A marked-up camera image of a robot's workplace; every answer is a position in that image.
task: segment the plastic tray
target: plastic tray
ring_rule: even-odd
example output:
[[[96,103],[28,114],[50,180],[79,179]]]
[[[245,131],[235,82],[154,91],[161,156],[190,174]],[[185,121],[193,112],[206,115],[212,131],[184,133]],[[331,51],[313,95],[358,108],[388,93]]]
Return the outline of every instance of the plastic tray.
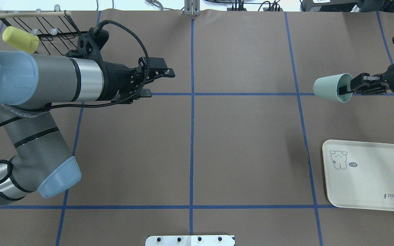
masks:
[[[322,151],[331,204],[394,211],[394,145],[328,140]]]

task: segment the mint green cup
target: mint green cup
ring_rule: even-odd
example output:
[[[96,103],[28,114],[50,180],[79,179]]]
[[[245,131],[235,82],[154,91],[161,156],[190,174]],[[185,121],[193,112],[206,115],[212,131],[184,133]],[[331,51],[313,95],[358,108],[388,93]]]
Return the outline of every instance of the mint green cup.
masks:
[[[338,95],[338,88],[347,86],[347,90],[350,90],[351,80],[352,76],[348,73],[318,78],[314,82],[313,91],[318,97],[345,103],[351,99],[352,93]]]

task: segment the plastic cup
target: plastic cup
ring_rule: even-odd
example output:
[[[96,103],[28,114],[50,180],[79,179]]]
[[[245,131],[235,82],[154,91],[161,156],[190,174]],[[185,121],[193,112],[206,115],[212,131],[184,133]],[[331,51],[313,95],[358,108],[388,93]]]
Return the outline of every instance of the plastic cup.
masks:
[[[345,103],[351,99],[352,93],[339,95],[338,88],[346,86],[350,90],[351,80],[352,76],[348,73],[318,78],[314,82],[313,91],[318,97]]]
[[[31,33],[9,26],[3,32],[3,41],[18,50],[34,53],[39,46],[39,37]]]

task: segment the metal bracket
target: metal bracket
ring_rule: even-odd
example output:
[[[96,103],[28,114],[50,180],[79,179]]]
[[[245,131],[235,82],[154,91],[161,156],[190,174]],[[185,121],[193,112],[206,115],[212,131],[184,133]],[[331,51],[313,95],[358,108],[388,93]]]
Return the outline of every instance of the metal bracket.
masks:
[[[378,76],[363,76],[363,80],[375,81],[375,80],[380,80],[380,77],[378,77]]]
[[[234,235],[149,236],[145,246],[235,246]]]
[[[185,15],[200,15],[200,0],[185,0]]]

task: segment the light blue joint cap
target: light blue joint cap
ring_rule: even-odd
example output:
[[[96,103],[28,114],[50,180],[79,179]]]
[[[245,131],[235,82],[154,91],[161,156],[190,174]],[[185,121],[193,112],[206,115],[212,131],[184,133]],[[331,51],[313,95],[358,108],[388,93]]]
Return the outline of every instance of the light blue joint cap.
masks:
[[[80,168],[75,161],[75,156],[71,156],[39,185],[37,191],[42,197],[50,198],[77,184],[80,179]]]
[[[20,50],[0,50],[0,103],[25,103],[33,96],[38,82],[39,70],[33,56]]]

